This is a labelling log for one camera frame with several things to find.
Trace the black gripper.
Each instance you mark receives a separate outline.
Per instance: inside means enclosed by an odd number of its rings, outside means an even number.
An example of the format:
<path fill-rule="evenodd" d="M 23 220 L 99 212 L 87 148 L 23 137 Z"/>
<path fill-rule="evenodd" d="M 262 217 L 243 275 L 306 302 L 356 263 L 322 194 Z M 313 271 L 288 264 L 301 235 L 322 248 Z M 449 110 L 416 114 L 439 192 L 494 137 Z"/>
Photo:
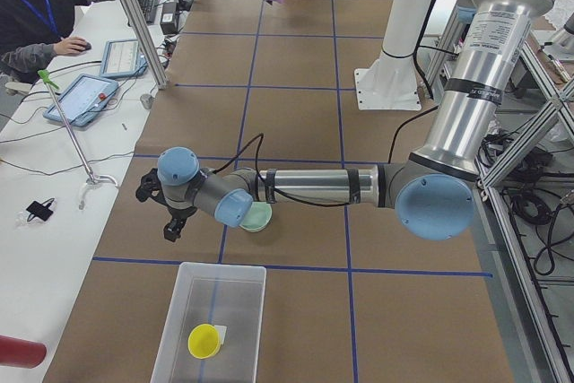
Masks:
<path fill-rule="evenodd" d="M 141 177 L 140 186 L 135 191 L 135 197 L 141 203 L 152 199 L 155 203 L 167 208 L 174 219 L 173 223 L 169 222 L 163 227 L 163 236 L 164 239 L 170 242 L 175 242 L 176 238 L 181 237 L 181 232 L 186 226 L 187 219 L 196 213 L 195 207 L 178 209 L 167 203 L 162 191 L 161 182 L 158 178 L 157 168 L 152 168 Z"/>

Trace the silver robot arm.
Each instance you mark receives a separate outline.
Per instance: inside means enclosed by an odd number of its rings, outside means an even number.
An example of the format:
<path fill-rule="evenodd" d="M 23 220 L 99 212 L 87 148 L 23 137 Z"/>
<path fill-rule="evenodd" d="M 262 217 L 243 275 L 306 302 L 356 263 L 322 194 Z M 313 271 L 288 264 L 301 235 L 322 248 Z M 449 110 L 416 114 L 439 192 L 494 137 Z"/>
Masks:
<path fill-rule="evenodd" d="M 474 160 L 517 63 L 532 22 L 555 0 L 458 0 L 468 25 L 454 73 L 444 87 L 430 132 L 403 164 L 370 170 L 217 170 L 201 166 L 185 147 L 164 151 L 136 189 L 171 216 L 164 227 L 175 240 L 197 211 L 240 226 L 257 203 L 293 201 L 319 207 L 371 203 L 392 208 L 414 235 L 455 237 L 474 217 Z"/>

